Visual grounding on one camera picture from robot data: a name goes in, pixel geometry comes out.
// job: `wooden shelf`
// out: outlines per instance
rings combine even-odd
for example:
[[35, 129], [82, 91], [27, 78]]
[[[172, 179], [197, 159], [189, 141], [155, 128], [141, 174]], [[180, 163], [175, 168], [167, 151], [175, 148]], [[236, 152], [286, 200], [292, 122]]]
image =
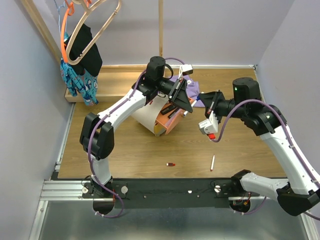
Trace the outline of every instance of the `wooden shelf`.
[[[110, 65], [102, 66], [98, 75], [98, 91], [96, 98], [99, 102], [116, 102], [127, 94], [137, 81], [146, 65]], [[68, 102], [83, 102], [80, 94], [72, 96], [68, 89], [65, 92]]]

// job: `black cloth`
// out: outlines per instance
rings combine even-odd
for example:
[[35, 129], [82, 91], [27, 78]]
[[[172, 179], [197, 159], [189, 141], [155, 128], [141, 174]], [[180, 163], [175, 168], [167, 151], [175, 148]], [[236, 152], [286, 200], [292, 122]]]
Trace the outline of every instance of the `black cloth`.
[[[92, 39], [90, 27], [83, 24], [73, 42], [69, 55], [70, 59], [76, 60]], [[76, 74], [83, 75], [86, 69], [94, 77], [98, 76], [101, 66], [102, 59], [96, 44], [93, 44], [78, 64], [71, 65]]]

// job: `gray floor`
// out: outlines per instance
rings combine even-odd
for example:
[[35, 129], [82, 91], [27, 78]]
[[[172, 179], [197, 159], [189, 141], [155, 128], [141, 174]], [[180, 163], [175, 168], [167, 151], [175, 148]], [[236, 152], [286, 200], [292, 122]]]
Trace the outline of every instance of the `gray floor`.
[[252, 215], [222, 208], [128, 209], [117, 219], [95, 216], [92, 202], [52, 201], [41, 240], [304, 240], [301, 217], [268, 200]]

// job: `blue string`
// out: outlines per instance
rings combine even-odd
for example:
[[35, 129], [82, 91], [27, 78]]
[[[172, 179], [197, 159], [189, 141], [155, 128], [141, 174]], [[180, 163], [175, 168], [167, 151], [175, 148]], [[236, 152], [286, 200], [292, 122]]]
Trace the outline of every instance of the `blue string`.
[[[53, 1], [54, 1], [54, 4], [55, 4], [56, 9], [57, 9], [57, 11], [58, 11], [58, 14], [59, 14], [59, 22], [58, 22], [58, 24], [59, 24], [59, 33], [60, 33], [60, 35], [61, 35], [61, 27], [60, 27], [60, 18], [61, 18], [61, 17], [60, 17], [60, 8], [64, 8], [64, 7], [66, 6], [66, 2], [64, 1], [62, 5], [58, 6], [56, 0], [53, 0]], [[65, 31], [67, 31], [67, 21], [65, 21]]]

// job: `small red object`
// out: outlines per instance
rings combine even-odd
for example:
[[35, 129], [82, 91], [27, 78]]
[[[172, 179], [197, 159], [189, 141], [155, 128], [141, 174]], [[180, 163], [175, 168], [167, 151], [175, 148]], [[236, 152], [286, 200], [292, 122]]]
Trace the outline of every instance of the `small red object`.
[[216, 136], [213, 133], [208, 134], [210, 140], [216, 139]]

